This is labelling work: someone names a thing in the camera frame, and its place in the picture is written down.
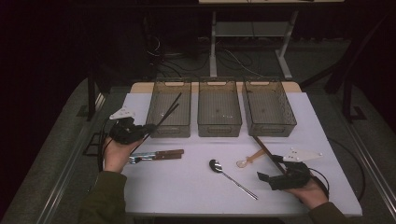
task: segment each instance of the white table surface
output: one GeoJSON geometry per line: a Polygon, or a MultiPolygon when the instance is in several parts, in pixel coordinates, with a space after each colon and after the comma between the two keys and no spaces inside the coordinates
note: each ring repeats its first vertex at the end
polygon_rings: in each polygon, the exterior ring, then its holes
{"type": "MultiPolygon", "coordinates": [[[[291,147],[323,153],[306,165],[322,172],[330,182],[330,200],[346,215],[361,216],[361,206],[318,121],[305,93],[288,92],[297,126],[289,137],[260,137],[274,155],[286,155],[291,147]]],[[[129,93],[124,106],[135,111],[135,124],[145,124],[149,111],[150,93],[129,93]]],[[[284,217],[306,213],[306,208],[292,195],[271,190],[257,172],[280,175],[267,156],[261,156],[246,168],[237,161],[260,149],[248,135],[244,104],[239,101],[243,125],[239,137],[202,138],[198,136],[198,94],[191,96],[190,138],[148,138],[136,152],[183,148],[180,160],[141,161],[127,164],[123,174],[126,212],[135,216],[194,216],[194,217],[284,217]],[[209,168],[209,161],[218,160],[224,173],[255,193],[255,201],[222,174],[209,168]]]]}

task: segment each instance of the dark background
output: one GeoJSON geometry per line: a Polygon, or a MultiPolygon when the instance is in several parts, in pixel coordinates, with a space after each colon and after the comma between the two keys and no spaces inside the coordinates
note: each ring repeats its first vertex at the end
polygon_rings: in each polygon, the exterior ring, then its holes
{"type": "MultiPolygon", "coordinates": [[[[276,15],[286,16],[286,11],[276,15]]],[[[146,11],[122,8],[86,10],[67,1],[0,2],[0,74],[5,102],[2,120],[6,122],[2,131],[5,144],[0,150],[0,217],[7,211],[66,100],[89,71],[95,74],[101,91],[150,80],[154,68],[146,53],[147,34],[160,35],[170,45],[178,43],[188,53],[195,51],[188,46],[193,46],[196,36],[210,34],[209,11],[149,14],[149,28],[142,25],[147,15],[146,11]]],[[[237,11],[219,15],[225,20],[239,17],[237,11]]],[[[304,8],[293,39],[344,38],[359,46],[385,15],[388,16],[347,75],[354,77],[356,85],[396,132],[396,18],[389,3],[346,1],[342,8],[304,8]]]]}

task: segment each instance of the floor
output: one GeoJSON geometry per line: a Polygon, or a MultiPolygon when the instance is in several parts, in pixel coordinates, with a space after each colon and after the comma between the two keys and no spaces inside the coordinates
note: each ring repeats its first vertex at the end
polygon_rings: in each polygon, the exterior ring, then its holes
{"type": "MultiPolygon", "coordinates": [[[[202,48],[196,58],[185,57],[177,49],[167,49],[166,60],[158,65],[158,77],[209,76],[208,45],[202,39],[202,48]]],[[[277,39],[221,39],[217,44],[218,76],[243,77],[259,74],[265,77],[282,77],[274,50],[280,46],[277,39]]],[[[314,76],[335,63],[344,54],[347,40],[292,41],[286,53],[293,79],[297,83],[314,76]]],[[[396,223],[394,213],[388,209],[386,196],[378,184],[373,167],[361,160],[361,149],[375,162],[380,177],[386,181],[390,192],[396,187],[395,133],[382,120],[364,94],[353,89],[352,105],[358,106],[366,119],[348,123],[341,115],[342,91],[327,94],[323,90],[327,78],[304,88],[328,136],[351,187],[361,197],[362,217],[353,217],[356,223],[396,223]],[[362,164],[361,169],[355,161],[362,164]]],[[[100,95],[96,102],[98,112],[87,121],[87,83],[84,80],[70,96],[64,111],[55,123],[41,148],[34,165],[8,208],[2,224],[13,223],[77,223],[78,205],[94,184],[97,175],[96,147],[88,147],[92,136],[101,130],[103,120],[120,108],[130,87],[113,88],[111,93],[100,95]]],[[[311,223],[307,216],[282,217],[285,223],[311,223]]],[[[177,223],[177,220],[154,220],[155,223],[177,223]]],[[[183,223],[229,223],[227,219],[185,219],[183,223]]],[[[233,223],[275,223],[263,219],[244,218],[233,223]]]]}

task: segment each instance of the spoon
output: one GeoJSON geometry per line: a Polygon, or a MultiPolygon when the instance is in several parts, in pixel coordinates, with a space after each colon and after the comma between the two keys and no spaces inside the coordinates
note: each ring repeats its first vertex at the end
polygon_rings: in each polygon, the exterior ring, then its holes
{"type": "Polygon", "coordinates": [[[238,186],[240,189],[242,189],[244,192],[246,192],[250,197],[252,197],[255,200],[258,200],[259,198],[252,193],[250,190],[246,189],[245,187],[243,187],[241,184],[239,184],[238,182],[236,182],[235,180],[233,180],[232,178],[230,178],[228,175],[226,175],[223,171],[222,171],[222,167],[220,165],[220,163],[216,160],[211,160],[209,162],[209,166],[212,169],[212,171],[219,173],[219,174],[223,174],[225,175],[225,177],[227,177],[228,179],[230,179],[231,181],[233,181],[235,183],[236,186],[238,186]]]}
{"type": "Polygon", "coordinates": [[[246,159],[245,161],[238,161],[238,162],[236,163],[236,165],[237,165],[239,168],[245,168],[245,167],[248,165],[248,163],[253,163],[253,161],[254,161],[256,158],[260,157],[260,156],[263,155],[263,154],[265,154],[264,150],[260,149],[260,150],[258,150],[256,153],[254,153],[253,156],[247,157],[247,159],[246,159]]]}

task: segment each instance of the gray floor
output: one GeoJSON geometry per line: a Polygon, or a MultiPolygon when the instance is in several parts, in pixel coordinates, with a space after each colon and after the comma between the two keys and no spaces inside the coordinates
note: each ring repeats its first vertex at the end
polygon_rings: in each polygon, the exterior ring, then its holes
{"type": "MultiPolygon", "coordinates": [[[[240,66],[233,61],[233,56],[221,50],[222,48],[230,51],[242,63],[249,64],[247,67],[255,73],[263,76],[281,76],[274,54],[274,49],[280,45],[279,41],[263,39],[254,43],[239,44],[218,43],[218,76],[250,75],[247,70],[239,69],[240,66]]],[[[318,43],[291,42],[286,60],[293,81],[302,82],[335,63],[343,55],[348,44],[345,40],[325,40],[318,43]]],[[[180,59],[175,57],[175,54],[169,53],[170,62],[178,64],[181,68],[173,65],[176,72],[161,66],[158,76],[177,77],[177,73],[189,77],[208,76],[208,63],[205,63],[207,55],[207,50],[204,50],[196,61],[188,58],[180,59]]],[[[323,78],[303,91],[308,93],[352,188],[357,195],[360,194],[361,173],[357,163],[344,147],[359,157],[359,147],[361,147],[359,140],[361,140],[389,187],[395,189],[395,134],[357,88],[353,90],[352,105],[360,107],[367,119],[356,120],[353,124],[345,122],[340,115],[342,93],[326,94],[322,89],[325,82],[326,78],[323,78]]],[[[126,92],[130,89],[129,87],[113,89],[113,92],[105,96],[106,100],[102,104],[98,103],[99,112],[92,121],[88,122],[84,116],[81,116],[80,111],[87,104],[86,88],[85,80],[70,96],[1,223],[77,223],[79,202],[87,195],[97,175],[96,158],[82,156],[81,153],[88,145],[92,134],[99,132],[103,120],[120,108],[126,92]]],[[[89,148],[92,153],[95,153],[95,150],[95,147],[89,148]]],[[[396,223],[370,172],[366,170],[365,174],[366,191],[361,199],[363,216],[353,219],[357,223],[396,223]]],[[[307,216],[282,219],[288,224],[311,223],[307,216]]]]}

